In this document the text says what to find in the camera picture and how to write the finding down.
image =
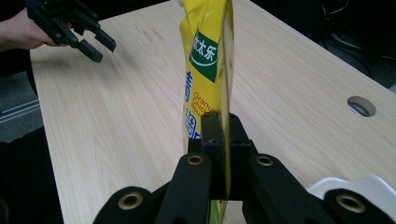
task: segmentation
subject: human hand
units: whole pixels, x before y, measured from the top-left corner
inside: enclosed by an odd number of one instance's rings
[[[34,21],[27,17],[26,8],[13,18],[0,22],[0,51],[36,49],[44,44],[57,46]]]

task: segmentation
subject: table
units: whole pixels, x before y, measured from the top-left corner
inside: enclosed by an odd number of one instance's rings
[[[304,187],[374,174],[396,189],[396,96],[248,0],[233,3],[231,111],[258,150]],[[92,223],[119,189],[171,179],[183,154],[183,16],[172,0],[102,21],[118,46],[95,45],[101,63],[74,49],[32,52],[65,223]],[[239,210],[229,206],[225,222],[243,223]]]

